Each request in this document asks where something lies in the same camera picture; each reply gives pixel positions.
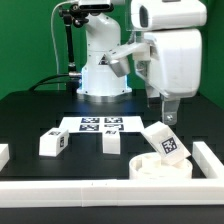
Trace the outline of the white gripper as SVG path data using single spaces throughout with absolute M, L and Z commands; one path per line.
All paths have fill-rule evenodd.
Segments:
M 202 37 L 197 29 L 145 32 L 147 59 L 136 58 L 135 72 L 164 97 L 162 122 L 177 123 L 180 100 L 196 94 L 201 77 Z

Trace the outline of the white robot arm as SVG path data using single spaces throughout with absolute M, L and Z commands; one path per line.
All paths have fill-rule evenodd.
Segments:
M 161 119 L 177 122 L 180 100 L 196 94 L 201 75 L 202 37 L 207 10 L 199 0 L 125 0 L 129 41 L 120 43 L 120 27 L 103 10 L 115 0 L 81 0 L 88 10 L 87 63 L 80 94 L 98 102 L 129 94 L 129 63 L 145 82 L 148 105 L 161 102 Z

